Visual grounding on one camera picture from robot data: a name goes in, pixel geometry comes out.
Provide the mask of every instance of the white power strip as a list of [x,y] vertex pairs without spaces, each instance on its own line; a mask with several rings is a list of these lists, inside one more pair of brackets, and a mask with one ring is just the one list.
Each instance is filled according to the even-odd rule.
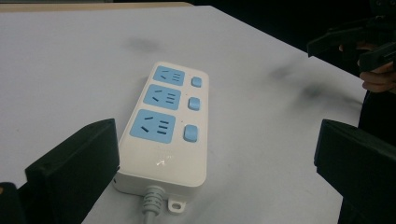
[[163,191],[172,214],[184,211],[206,179],[208,75],[159,62],[122,134],[114,187]]

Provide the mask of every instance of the human hand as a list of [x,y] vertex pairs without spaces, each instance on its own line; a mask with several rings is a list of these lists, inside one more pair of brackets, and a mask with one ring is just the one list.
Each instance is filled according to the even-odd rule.
[[[357,49],[371,50],[375,47],[376,45],[366,42],[357,44]],[[362,72],[360,78],[363,80],[363,88],[367,91],[390,91],[396,94],[396,72],[393,69],[393,63],[386,63],[371,72]]]

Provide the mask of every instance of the white plastic casing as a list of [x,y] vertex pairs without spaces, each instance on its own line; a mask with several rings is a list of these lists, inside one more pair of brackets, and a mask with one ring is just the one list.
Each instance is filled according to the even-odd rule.
[[[177,86],[154,80],[158,66],[184,72],[183,84]],[[192,79],[197,77],[202,81],[200,87],[191,85]],[[178,109],[144,103],[151,84],[180,91]],[[208,88],[208,75],[202,71],[165,62],[154,65],[119,143],[120,169],[113,181],[117,190],[143,196],[148,187],[157,186],[164,190],[171,213],[179,214],[184,211],[186,203],[192,200],[206,179]],[[200,100],[199,110],[188,107],[191,97]],[[176,118],[170,143],[130,134],[136,115],[141,109]],[[197,127],[196,142],[184,139],[186,125]]]

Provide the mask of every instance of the power switch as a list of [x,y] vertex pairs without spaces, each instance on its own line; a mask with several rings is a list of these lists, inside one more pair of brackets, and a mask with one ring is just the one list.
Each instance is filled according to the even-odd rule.
[[191,80],[191,85],[193,87],[198,87],[201,88],[202,87],[202,80],[200,77],[193,77]]
[[201,107],[201,101],[198,98],[191,97],[189,99],[189,109],[198,111]]
[[188,142],[196,142],[198,139],[198,128],[195,125],[186,125],[184,128],[184,140]]

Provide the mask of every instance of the cable strain relief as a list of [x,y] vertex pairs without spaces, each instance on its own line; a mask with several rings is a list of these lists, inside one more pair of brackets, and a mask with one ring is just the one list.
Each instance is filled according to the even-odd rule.
[[148,187],[143,199],[143,214],[147,211],[153,212],[158,216],[161,212],[164,190],[160,187]]

